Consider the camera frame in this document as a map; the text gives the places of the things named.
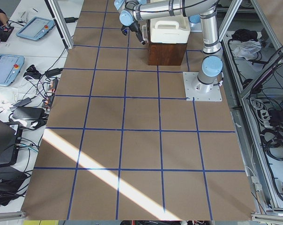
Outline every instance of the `tablet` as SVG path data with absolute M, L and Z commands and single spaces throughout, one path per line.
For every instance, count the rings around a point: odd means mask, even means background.
M 36 41 L 47 34 L 54 25 L 55 23 L 53 20 L 34 17 L 22 29 L 20 29 L 16 35 L 20 38 Z
M 0 54 L 0 85 L 10 85 L 21 71 L 25 58 L 21 55 Z

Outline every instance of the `white handle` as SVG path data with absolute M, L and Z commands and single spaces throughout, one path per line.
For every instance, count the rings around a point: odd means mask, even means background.
M 144 30 L 146 30 L 147 37 L 145 37 L 145 35 L 144 35 L 144 32 L 143 32 Z M 142 33 L 142 39 L 144 41 L 148 42 L 148 33 L 147 33 L 147 25 L 146 24 L 141 26 L 141 33 Z
M 175 20 L 159 20 L 155 23 L 155 29 L 158 29 L 158 26 L 160 25 L 171 25 L 171 26 L 175 26 L 175 29 L 178 30 L 179 29 L 179 22 L 175 21 Z

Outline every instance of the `white table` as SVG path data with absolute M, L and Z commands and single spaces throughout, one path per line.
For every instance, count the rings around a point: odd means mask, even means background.
M 25 81 L 23 79 L 23 74 L 26 71 L 26 69 L 34 64 L 37 68 L 37 70 L 39 70 L 41 73 L 43 73 L 45 70 L 47 70 L 56 60 L 58 57 L 30 57 L 30 56 L 25 56 L 25 63 L 19 73 L 19 75 L 16 77 L 15 81 L 8 87 L 3 87 L 0 86 L 0 105 L 1 105 L 1 101 L 5 100 L 8 101 L 10 103 L 13 103 L 14 100 L 14 95 L 17 93 L 17 90 L 19 88 L 19 86 L 22 84 L 26 84 L 24 87 L 22 87 L 21 89 L 19 89 L 19 92 L 21 93 L 26 93 L 27 90 L 31 87 L 31 84 L 28 81 Z M 66 58 L 62 57 L 60 58 L 57 63 L 55 64 L 55 66 L 53 68 L 61 68 L 64 66 L 66 61 Z M 42 99 L 40 99 L 39 97 L 36 97 L 35 99 L 33 99 L 32 103 L 30 103 L 27 106 L 37 106 Z M 8 116 L 11 113 L 11 111 L 9 110 L 4 110 L 3 112 L 0 113 L 0 120 L 3 122 L 7 122 L 8 121 Z M 34 143 L 38 144 L 38 141 L 41 137 L 41 135 L 44 132 L 44 126 L 35 130 L 35 131 L 23 131 L 22 137 L 25 137 L 29 140 L 32 140 Z M 24 171 L 27 161 L 28 161 L 28 150 L 21 150 L 19 151 L 19 155 L 17 158 L 17 162 L 15 165 L 13 165 L 12 167 L 19 170 L 19 171 Z M 34 151 L 30 152 L 30 161 L 29 161 L 29 165 L 27 168 L 28 170 L 32 170 L 34 167 L 34 163 L 36 161 L 36 157 L 37 157 L 37 153 Z M 25 180 L 25 182 L 22 184 L 22 186 L 20 188 L 22 188 L 23 186 L 25 186 L 26 184 L 28 184 L 29 179 Z M 23 197 L 19 197 L 16 200 L 10 201 L 9 204 L 7 206 L 1 206 L 0 207 L 0 213 L 4 213 L 4 212 L 16 212 L 16 211 L 20 211 L 21 206 L 23 204 L 24 198 Z
M 83 0 L 59 1 L 59 4 L 64 17 L 79 17 Z M 10 20 L 20 20 L 22 13 L 25 11 L 28 12 L 28 21 L 35 16 L 52 19 L 44 0 L 22 0 Z M 0 43 L 0 53 L 23 56 L 59 57 L 64 49 L 57 27 L 54 27 L 42 39 L 32 41 L 16 36 L 16 33 L 22 28 L 22 26 L 16 23 L 13 23 L 12 26 L 14 26 L 15 29 L 8 41 Z M 68 23 L 67 27 L 70 34 L 73 35 L 76 23 Z

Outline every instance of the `floor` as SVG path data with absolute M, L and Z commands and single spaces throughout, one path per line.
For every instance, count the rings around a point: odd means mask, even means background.
M 85 0 L 22 208 L 28 219 L 249 220 L 223 89 L 220 103 L 185 99 L 182 71 L 200 70 L 201 34 L 181 66 L 148 66 L 146 47 L 119 27 L 112 0 Z

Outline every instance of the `mounting plate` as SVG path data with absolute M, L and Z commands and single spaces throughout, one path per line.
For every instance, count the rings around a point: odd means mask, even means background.
M 192 80 L 197 77 L 198 72 L 183 72 L 183 82 L 185 88 L 185 96 L 187 101 L 192 101 L 193 98 L 195 101 L 199 102 L 221 102 L 222 95 L 220 92 L 220 87 L 213 86 L 212 90 L 206 94 L 201 94 L 192 87 Z

